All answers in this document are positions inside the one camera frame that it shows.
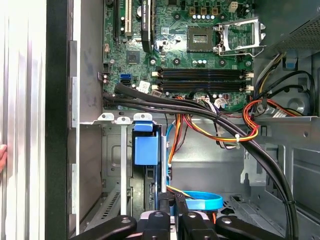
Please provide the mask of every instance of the orange wire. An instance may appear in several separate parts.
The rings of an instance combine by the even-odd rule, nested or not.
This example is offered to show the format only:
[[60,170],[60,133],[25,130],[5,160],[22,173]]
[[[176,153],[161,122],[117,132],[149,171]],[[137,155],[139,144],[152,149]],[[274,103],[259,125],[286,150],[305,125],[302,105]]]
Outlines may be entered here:
[[216,215],[214,212],[212,213],[212,218],[213,218],[213,223],[216,224]]

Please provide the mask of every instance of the blue sata port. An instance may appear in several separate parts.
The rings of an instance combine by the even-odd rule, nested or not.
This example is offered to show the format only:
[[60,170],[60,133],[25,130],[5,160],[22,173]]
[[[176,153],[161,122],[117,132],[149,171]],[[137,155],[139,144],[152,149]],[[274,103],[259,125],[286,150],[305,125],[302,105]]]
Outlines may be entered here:
[[120,79],[128,79],[131,80],[131,74],[120,74]]

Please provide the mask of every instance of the expansion slot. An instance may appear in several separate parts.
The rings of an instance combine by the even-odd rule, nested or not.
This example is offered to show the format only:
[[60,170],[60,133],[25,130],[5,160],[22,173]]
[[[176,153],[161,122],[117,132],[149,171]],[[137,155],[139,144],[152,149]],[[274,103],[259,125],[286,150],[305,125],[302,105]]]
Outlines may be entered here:
[[113,6],[113,40],[115,41],[116,45],[119,45],[119,11],[120,11],[120,0],[114,0]]
[[132,36],[132,0],[125,0],[125,35]]
[[161,87],[164,92],[185,93],[195,89],[206,89],[211,93],[241,92],[245,87],[245,81],[241,82],[219,82],[199,80],[163,80]]
[[163,68],[158,74],[162,79],[184,80],[241,80],[247,76],[243,70],[226,69],[187,69],[187,68]]

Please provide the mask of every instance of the side panel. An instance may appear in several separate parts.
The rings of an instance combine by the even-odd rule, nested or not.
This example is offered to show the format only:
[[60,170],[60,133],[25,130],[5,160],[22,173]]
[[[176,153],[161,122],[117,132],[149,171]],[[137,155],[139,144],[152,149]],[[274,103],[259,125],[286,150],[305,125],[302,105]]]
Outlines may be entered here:
[[0,1],[1,239],[45,238],[46,1]]

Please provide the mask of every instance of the white connector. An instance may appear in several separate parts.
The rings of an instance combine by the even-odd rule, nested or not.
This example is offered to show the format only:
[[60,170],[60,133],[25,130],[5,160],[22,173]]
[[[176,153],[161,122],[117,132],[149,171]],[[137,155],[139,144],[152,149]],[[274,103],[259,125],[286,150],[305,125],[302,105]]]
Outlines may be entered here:
[[238,8],[238,2],[237,1],[232,1],[229,5],[229,12],[230,13],[235,13]]

